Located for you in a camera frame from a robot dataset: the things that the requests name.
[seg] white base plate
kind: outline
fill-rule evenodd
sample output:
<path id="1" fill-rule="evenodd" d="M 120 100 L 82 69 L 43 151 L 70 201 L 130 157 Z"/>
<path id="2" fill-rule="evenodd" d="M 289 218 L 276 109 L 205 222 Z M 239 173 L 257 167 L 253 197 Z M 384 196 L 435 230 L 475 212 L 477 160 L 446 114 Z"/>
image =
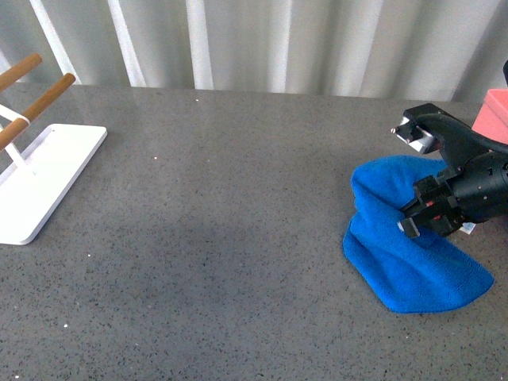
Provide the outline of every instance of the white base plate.
<path id="1" fill-rule="evenodd" d="M 104 127 L 50 125 L 0 175 L 0 244 L 28 244 L 106 138 Z"/>

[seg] pink container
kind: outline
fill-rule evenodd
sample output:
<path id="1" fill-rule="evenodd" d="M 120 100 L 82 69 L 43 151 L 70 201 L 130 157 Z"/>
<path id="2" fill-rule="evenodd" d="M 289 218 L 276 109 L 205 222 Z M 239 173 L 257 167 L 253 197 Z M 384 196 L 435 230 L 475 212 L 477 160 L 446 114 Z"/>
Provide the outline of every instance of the pink container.
<path id="1" fill-rule="evenodd" d="M 490 89 L 473 125 L 473 131 L 508 144 L 508 89 Z"/>

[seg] speckled stone surface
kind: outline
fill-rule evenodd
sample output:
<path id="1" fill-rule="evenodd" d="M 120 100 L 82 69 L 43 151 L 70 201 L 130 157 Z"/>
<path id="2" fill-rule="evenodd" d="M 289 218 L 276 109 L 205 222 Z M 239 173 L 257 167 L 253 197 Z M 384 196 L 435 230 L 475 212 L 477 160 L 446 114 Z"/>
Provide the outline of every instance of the speckled stone surface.
<path id="1" fill-rule="evenodd" d="M 38 237 L 0 246 L 0 379 L 508 379 L 507 219 L 452 236 L 496 278 L 452 313 L 389 312 L 341 251 L 352 170 L 412 154 L 389 129 L 419 103 L 73 87 L 19 145 L 109 136 Z"/>

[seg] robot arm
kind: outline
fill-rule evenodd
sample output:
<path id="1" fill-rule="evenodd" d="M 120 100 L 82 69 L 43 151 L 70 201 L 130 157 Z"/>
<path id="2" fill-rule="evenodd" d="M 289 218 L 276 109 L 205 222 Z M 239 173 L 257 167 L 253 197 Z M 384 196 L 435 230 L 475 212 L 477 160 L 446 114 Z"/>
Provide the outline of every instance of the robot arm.
<path id="1" fill-rule="evenodd" d="M 410 238 L 425 227 L 445 237 L 464 223 L 508 214 L 508 145 L 471 130 L 431 103 L 408 109 L 392 129 L 422 154 L 439 150 L 447 167 L 414 184 L 399 228 Z"/>

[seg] blue cloth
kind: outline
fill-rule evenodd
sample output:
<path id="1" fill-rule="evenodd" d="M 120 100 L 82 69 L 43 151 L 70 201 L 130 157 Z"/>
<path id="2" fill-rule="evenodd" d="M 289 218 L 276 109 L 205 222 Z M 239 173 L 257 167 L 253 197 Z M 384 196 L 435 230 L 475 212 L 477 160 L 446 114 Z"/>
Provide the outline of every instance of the blue cloth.
<path id="1" fill-rule="evenodd" d="M 344 238 L 344 254 L 393 312 L 455 310 L 488 291 L 492 275 L 447 239 L 426 229 L 410 239 L 397 222 L 413 199 L 413 184 L 436 175 L 442 160 L 391 156 L 352 175 L 357 213 Z"/>

